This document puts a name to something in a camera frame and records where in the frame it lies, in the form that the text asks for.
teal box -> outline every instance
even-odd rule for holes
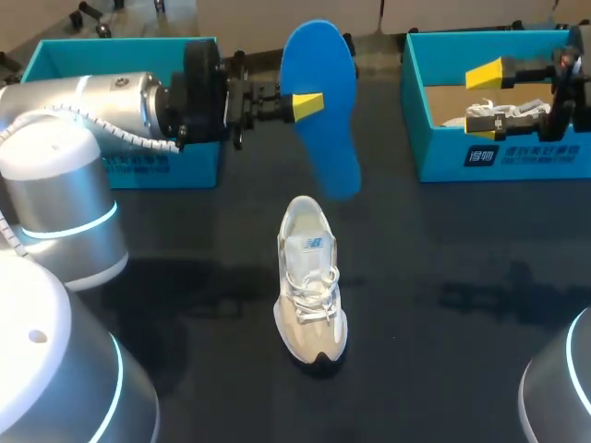
[[[96,39],[41,41],[23,82],[149,71],[170,86],[183,70],[185,44],[203,39]],[[187,145],[182,154],[141,150],[131,157],[103,158],[113,189],[214,187],[220,143]]]
[[[567,30],[409,34],[401,97],[419,180],[591,177],[591,134],[576,134],[570,126],[564,139],[553,143],[542,143],[537,135],[501,142],[470,136],[462,127],[435,126],[425,93],[429,86],[464,85],[466,71],[500,56],[549,59],[553,49],[565,45],[567,36]]]

table surface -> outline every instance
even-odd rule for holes
[[[318,196],[280,123],[226,148],[217,189],[116,192],[131,262],[83,297],[150,372],[160,441],[525,443],[521,375],[575,315],[556,301],[591,300],[591,182],[421,185],[399,98],[397,77],[360,80],[364,185],[346,202]],[[301,194],[339,242],[349,344],[328,379],[293,365],[272,315],[276,235]],[[541,319],[443,307],[454,286],[533,300]]]

led light ring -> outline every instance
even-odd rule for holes
[[[117,340],[111,335],[111,339],[113,340],[113,344],[115,345],[115,350],[117,352],[117,385],[115,387],[115,395],[113,396],[113,400],[111,401],[111,406],[109,406],[109,410],[107,414],[103,418],[103,422],[94,433],[94,436],[90,439],[89,443],[98,443],[99,440],[103,437],[104,431],[107,430],[109,423],[113,419],[113,415],[115,415],[115,410],[117,409],[117,404],[119,403],[119,398],[121,397],[121,389],[123,388],[123,357],[121,356],[121,350],[119,349],[119,344]]]
[[[64,231],[58,231],[56,233],[35,233],[35,232],[28,231],[28,230],[22,228],[22,232],[25,235],[27,235],[28,237],[36,238],[38,240],[54,240],[55,238],[69,237],[70,235],[74,235],[76,233],[83,233],[83,232],[88,231],[92,228],[96,228],[98,225],[106,222],[111,217],[113,217],[116,212],[117,212],[117,202],[115,202],[113,204],[113,207],[106,214],[104,214],[102,217],[99,217],[98,219],[96,219],[95,221],[91,221],[90,223],[83,224],[82,226],[79,226],[78,228],[66,229]]]
[[[577,318],[573,321],[573,323],[571,324],[571,327],[569,328],[569,332],[566,336],[566,364],[569,367],[569,374],[571,376],[571,380],[573,381],[574,390],[576,391],[577,395],[579,396],[579,399],[581,399],[581,402],[583,403],[585,409],[587,409],[587,412],[589,413],[589,415],[591,415],[591,402],[589,401],[589,399],[585,395],[585,392],[583,391],[583,387],[581,386],[581,383],[579,382],[579,378],[576,376],[576,372],[574,371],[574,363],[573,363],[573,331],[574,331],[574,327],[576,326],[577,321],[579,320],[579,318],[581,318],[581,315],[585,311],[583,311],[581,314],[579,314],[577,316]]]

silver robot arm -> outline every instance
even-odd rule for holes
[[[2,88],[0,174],[20,224],[9,226],[0,212],[0,256],[38,262],[73,291],[116,276],[128,253],[102,154],[178,153],[185,143],[220,140],[219,64],[215,43],[205,41],[187,45],[185,72],[173,74],[170,88],[147,72]]]

shoelace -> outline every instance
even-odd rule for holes
[[[483,117],[495,114],[505,114],[508,117],[523,117],[532,114],[541,114],[550,112],[550,105],[541,100],[534,100],[532,102],[524,103],[521,106],[514,106],[512,104],[502,104],[495,106],[491,100],[482,99],[486,104],[475,103],[466,109],[465,114],[468,117]],[[444,126],[463,126],[464,118],[453,118],[445,122]]]
[[[294,301],[295,315],[300,323],[308,320],[326,318],[327,322],[336,314],[334,305],[334,289],[339,282],[339,270],[331,267],[329,278],[322,277],[319,272],[310,272],[303,280],[302,285],[295,284],[289,273],[287,281],[291,286],[290,298]],[[322,282],[324,288],[321,291],[308,288],[313,281]]]

